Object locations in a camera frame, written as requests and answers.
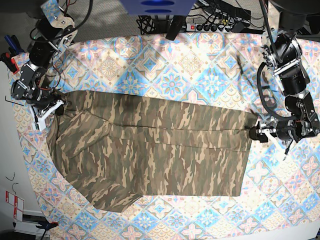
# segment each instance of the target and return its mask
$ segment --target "gray carpet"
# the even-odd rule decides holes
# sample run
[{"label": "gray carpet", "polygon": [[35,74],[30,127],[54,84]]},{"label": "gray carpet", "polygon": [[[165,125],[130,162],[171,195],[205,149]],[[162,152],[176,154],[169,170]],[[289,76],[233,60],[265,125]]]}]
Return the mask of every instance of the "gray carpet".
[{"label": "gray carpet", "polygon": [[[235,0],[224,1],[238,7]],[[262,17],[259,0],[238,0],[238,2],[243,8],[251,10],[252,16]],[[88,0],[77,0],[76,4],[69,7],[68,13],[74,18],[76,25],[85,17],[88,6]],[[204,14],[201,9],[192,11],[193,15],[197,13]],[[79,29],[74,40],[75,42],[82,42],[109,37],[139,35],[140,30],[136,19],[136,16],[127,15],[119,0],[94,0],[90,18]],[[26,49],[30,43],[29,32],[34,28],[36,21],[29,18],[25,13],[1,13],[0,21],[5,23],[0,26],[0,53],[8,51],[8,45],[4,40],[6,34],[15,34],[22,48]],[[205,19],[196,17],[194,22],[204,23]],[[251,19],[251,22],[256,26],[263,25],[262,19]]]}]

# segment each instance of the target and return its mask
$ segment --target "table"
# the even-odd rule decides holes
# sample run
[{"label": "table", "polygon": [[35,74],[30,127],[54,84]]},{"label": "table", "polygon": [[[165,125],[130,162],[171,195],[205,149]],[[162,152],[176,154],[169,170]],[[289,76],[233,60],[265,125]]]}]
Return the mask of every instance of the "table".
[{"label": "table", "polygon": [[[181,33],[175,41],[147,35],[76,43],[56,63],[63,71],[58,87],[252,111],[265,119],[256,85],[261,42],[251,34]],[[320,43],[299,43],[311,79],[307,88],[320,113]],[[21,66],[28,54],[15,59]],[[20,77],[8,74],[11,84]],[[284,97],[266,76],[266,100],[284,114]],[[54,240],[213,239],[319,220],[320,137],[295,144],[285,161],[271,143],[253,142],[239,197],[144,196],[114,213],[95,209],[63,179],[49,156],[48,131],[33,131],[26,106],[12,107],[39,206],[49,221],[59,222],[51,231]]]}]

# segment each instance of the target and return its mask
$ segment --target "floral pattern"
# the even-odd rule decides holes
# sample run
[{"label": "floral pattern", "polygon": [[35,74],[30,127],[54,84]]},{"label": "floral pattern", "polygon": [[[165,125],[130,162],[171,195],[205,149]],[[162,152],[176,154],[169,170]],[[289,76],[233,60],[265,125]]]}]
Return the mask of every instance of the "floral pattern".
[{"label": "floral pattern", "polygon": [[[319,113],[320,43],[299,43]],[[133,94],[252,111],[265,118],[256,85],[261,45],[261,36],[250,34],[179,34],[175,41],[163,34],[116,37],[73,44],[55,65],[62,72],[59,87],[65,93]],[[19,67],[28,56],[15,57]],[[20,77],[8,74],[11,84]],[[269,82],[274,93],[274,80]],[[265,93],[274,106],[283,108],[283,96],[272,91]],[[115,213],[95,209],[56,170],[45,145],[48,131],[33,130],[28,108],[14,105],[13,111],[40,209],[49,221],[59,222],[51,230],[53,239],[213,239],[319,220],[318,137],[292,145],[286,160],[278,158],[272,143],[253,142],[240,196],[143,196]]]}]

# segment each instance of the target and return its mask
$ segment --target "blue object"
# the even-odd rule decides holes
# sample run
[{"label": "blue object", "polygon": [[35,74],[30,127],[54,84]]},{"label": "blue object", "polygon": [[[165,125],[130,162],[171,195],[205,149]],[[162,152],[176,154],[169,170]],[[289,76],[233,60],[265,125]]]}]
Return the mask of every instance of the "blue object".
[{"label": "blue object", "polygon": [[120,0],[129,15],[187,16],[197,0]]},{"label": "blue object", "polygon": [[9,36],[5,35],[4,36],[5,41],[9,44],[10,48],[12,48],[15,52],[16,55],[24,53],[25,51],[21,49],[19,41],[16,36]]}]

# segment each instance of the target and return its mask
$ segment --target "camouflage pants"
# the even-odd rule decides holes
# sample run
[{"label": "camouflage pants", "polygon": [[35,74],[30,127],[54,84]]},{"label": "camouflage pants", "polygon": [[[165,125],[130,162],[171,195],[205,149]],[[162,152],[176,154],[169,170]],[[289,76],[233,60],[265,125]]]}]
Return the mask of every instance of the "camouflage pants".
[{"label": "camouflage pants", "polygon": [[238,196],[251,140],[244,111],[74,91],[47,137],[58,171],[97,209],[142,195]]}]

